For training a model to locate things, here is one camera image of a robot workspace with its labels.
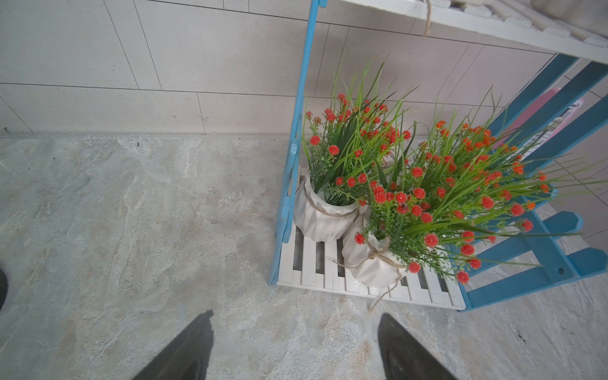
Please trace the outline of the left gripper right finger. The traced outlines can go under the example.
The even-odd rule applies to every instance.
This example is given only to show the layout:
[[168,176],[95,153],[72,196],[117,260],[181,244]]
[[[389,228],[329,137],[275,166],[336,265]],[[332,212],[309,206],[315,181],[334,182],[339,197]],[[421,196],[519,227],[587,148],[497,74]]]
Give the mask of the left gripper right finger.
[[456,380],[429,350],[388,313],[380,318],[378,345],[388,380]]

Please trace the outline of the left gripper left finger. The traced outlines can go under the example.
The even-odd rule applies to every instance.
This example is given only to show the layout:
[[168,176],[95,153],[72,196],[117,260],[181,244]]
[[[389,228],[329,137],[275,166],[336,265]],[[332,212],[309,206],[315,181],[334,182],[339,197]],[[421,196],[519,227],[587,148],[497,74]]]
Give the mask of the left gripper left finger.
[[208,310],[194,318],[134,380],[205,380],[214,345],[213,315]]

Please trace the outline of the red flower pot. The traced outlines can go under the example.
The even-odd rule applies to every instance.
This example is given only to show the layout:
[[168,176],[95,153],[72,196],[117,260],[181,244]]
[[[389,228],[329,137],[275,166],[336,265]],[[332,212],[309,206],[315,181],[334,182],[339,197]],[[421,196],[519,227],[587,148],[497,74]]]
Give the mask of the red flower pot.
[[569,264],[549,259],[560,232],[535,220],[534,209],[496,218],[413,214],[408,205],[411,169],[394,166],[400,178],[397,188],[372,186],[369,210],[343,241],[344,266],[359,282],[390,293],[404,276],[430,269],[446,280],[466,284],[477,272],[511,264],[530,251],[537,261],[526,265],[526,273],[570,272]]
[[415,215],[439,219],[520,216],[553,198],[553,187],[540,166],[552,157],[549,145],[558,133],[527,160],[514,157],[522,146],[518,138],[501,143],[505,134],[493,136],[487,124],[461,123],[451,130],[446,121],[423,142],[413,162],[408,201]]
[[416,128],[406,123],[405,98],[381,90],[382,72],[368,63],[351,82],[335,81],[329,106],[302,116],[307,173],[297,189],[294,224],[313,242],[340,239],[371,201],[372,186],[399,177],[389,166],[405,158]]

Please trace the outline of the red flower pot back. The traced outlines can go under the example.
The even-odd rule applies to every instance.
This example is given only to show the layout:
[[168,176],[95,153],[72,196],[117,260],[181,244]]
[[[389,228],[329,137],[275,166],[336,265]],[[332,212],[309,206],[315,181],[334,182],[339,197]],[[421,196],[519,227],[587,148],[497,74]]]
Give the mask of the red flower pot back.
[[372,186],[399,177],[389,166],[405,158],[416,128],[406,123],[405,98],[381,90],[382,72],[368,63],[351,82],[335,81],[329,106],[302,116],[307,173],[297,189],[294,224],[313,242],[340,239],[371,201]]

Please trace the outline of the pink flower pot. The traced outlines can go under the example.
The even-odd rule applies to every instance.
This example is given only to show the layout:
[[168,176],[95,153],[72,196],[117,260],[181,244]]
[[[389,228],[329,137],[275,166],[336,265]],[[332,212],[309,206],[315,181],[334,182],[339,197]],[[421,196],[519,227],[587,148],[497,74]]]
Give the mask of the pink flower pot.
[[536,11],[607,37],[607,0],[531,0]]

